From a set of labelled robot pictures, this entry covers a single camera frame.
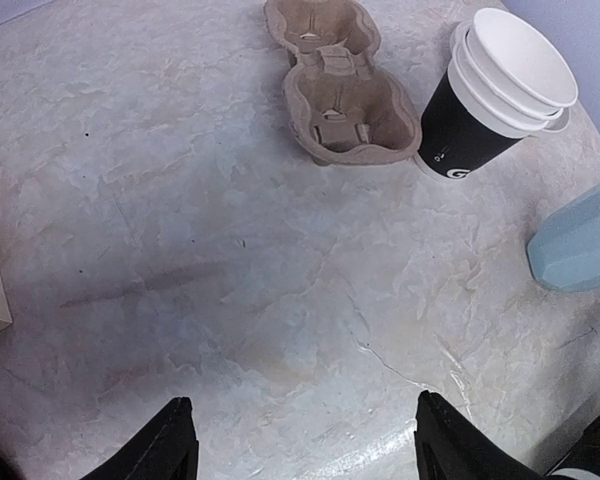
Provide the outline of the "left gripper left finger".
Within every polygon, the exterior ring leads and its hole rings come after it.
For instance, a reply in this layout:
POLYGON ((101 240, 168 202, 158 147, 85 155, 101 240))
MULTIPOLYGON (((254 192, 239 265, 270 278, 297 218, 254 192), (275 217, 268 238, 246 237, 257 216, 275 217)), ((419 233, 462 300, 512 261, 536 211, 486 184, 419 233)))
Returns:
POLYGON ((196 480, 199 442, 188 397, 171 399, 111 458, 84 480, 196 480))

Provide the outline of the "black paper coffee cup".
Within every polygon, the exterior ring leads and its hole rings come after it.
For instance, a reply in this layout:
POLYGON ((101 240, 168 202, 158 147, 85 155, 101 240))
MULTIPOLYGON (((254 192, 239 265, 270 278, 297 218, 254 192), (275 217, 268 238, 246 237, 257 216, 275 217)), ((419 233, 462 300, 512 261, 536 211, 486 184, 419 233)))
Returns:
POLYGON ((545 479, 600 479, 600 415, 545 474, 545 479))

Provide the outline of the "stack of paper cups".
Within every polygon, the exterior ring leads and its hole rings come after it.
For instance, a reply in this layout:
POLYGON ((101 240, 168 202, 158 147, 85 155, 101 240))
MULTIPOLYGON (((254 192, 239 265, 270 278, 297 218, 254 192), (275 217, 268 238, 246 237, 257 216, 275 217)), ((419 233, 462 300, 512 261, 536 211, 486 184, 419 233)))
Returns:
POLYGON ((450 39, 451 59, 421 117, 420 168, 458 181, 520 141, 563 131, 579 89, 558 49, 497 8, 478 10, 450 39))

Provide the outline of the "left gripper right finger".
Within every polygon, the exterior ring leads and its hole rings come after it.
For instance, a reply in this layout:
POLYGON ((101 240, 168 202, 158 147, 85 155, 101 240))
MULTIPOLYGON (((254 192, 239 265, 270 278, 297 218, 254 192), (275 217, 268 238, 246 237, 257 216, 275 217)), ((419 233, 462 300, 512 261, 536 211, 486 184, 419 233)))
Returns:
POLYGON ((498 448, 437 392, 420 393, 416 422, 416 462, 423 480, 541 477, 498 448))

